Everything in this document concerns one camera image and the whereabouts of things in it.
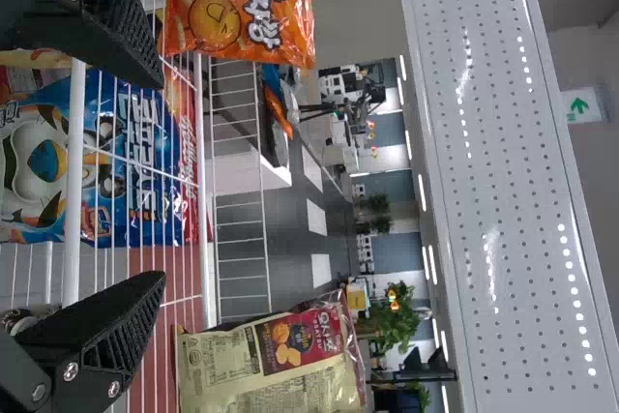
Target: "green arrow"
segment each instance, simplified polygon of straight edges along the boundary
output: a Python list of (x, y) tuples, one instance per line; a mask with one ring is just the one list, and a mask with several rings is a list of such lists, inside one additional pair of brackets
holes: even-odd
[(585, 109), (589, 109), (589, 103), (585, 102), (581, 98), (576, 98), (576, 100), (572, 103), (572, 111), (578, 110), (578, 113), (583, 114)]

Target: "chip bag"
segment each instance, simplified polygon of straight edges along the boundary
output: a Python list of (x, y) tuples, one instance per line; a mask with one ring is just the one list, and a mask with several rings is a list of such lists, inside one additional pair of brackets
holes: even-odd
[(163, 55), (315, 66), (311, 0), (167, 0)]

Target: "green exit sign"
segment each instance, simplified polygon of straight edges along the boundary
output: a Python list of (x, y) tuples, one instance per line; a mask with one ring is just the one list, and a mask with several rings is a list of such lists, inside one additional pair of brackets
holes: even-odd
[(561, 92), (568, 114), (568, 123), (595, 123), (606, 121), (604, 108), (594, 87), (582, 87)]

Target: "green plant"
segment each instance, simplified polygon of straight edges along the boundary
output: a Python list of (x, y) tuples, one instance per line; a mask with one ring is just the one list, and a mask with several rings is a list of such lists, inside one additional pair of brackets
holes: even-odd
[(375, 220), (372, 220), (371, 228), (375, 230), (378, 234), (389, 234), (391, 228), (393, 226), (393, 222), (391, 221), (391, 217), (378, 217)]
[(370, 234), (371, 233), (371, 224), (368, 222), (358, 222), (355, 224), (357, 234)]
[(412, 391), (417, 394), (417, 398), (419, 399), (419, 403), (422, 407), (422, 413), (426, 411), (426, 408), (429, 407), (430, 399), (429, 399), (429, 390), (419, 381), (413, 381), (406, 384), (406, 390)]
[(372, 213), (383, 215), (389, 213), (389, 199), (386, 193), (375, 193), (366, 199), (366, 205)]
[[(413, 286), (407, 286), (404, 281), (395, 284), (390, 282), (385, 289), (385, 299), (372, 302), (369, 309), (369, 318), (360, 319), (356, 330), (358, 334), (374, 334), (378, 351), (385, 353), (387, 350), (399, 344), (399, 352), (406, 353), (410, 348), (411, 339), (417, 332), (421, 319), (417, 312), (413, 310)], [(395, 301), (398, 302), (398, 310), (392, 310), (389, 301), (390, 291), (395, 294)]]

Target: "perforated panel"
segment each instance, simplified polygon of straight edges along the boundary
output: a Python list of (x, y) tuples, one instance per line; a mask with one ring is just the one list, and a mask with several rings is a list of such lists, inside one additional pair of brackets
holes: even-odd
[(527, 0), (411, 1), (464, 397), (481, 412), (617, 411)]

